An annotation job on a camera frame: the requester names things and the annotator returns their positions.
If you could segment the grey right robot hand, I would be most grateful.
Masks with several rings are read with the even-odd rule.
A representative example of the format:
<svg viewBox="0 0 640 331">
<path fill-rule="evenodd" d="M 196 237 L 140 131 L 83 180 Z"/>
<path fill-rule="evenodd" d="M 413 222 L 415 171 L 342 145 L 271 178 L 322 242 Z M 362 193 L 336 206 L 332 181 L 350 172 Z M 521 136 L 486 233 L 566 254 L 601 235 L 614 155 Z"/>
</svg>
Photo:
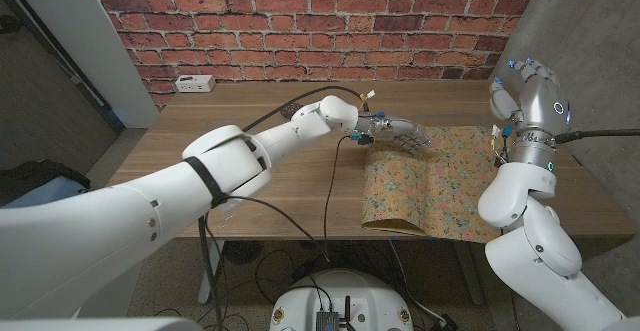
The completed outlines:
<svg viewBox="0 0 640 331">
<path fill-rule="evenodd" d="M 569 101 L 556 74 L 539 61 L 511 60 L 508 65 L 520 72 L 524 86 L 519 91 L 519 99 L 515 100 L 500 79 L 496 78 L 490 85 L 491 112 L 514 125 L 510 133 L 513 144 L 508 145 L 507 136 L 502 135 L 498 156 L 504 163 L 531 164 L 552 171 L 556 156 L 552 139 L 569 130 Z"/>
</svg>

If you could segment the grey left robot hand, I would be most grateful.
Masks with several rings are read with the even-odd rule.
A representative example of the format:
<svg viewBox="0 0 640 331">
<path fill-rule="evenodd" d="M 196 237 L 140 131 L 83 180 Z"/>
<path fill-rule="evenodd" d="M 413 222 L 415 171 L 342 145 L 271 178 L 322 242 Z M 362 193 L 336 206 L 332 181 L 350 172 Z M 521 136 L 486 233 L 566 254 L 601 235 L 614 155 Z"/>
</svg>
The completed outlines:
<svg viewBox="0 0 640 331">
<path fill-rule="evenodd" d="M 361 145 L 390 142 L 412 155 L 426 151 L 432 144 L 432 139 L 413 121 L 383 112 L 360 114 L 353 135 Z"/>
</svg>

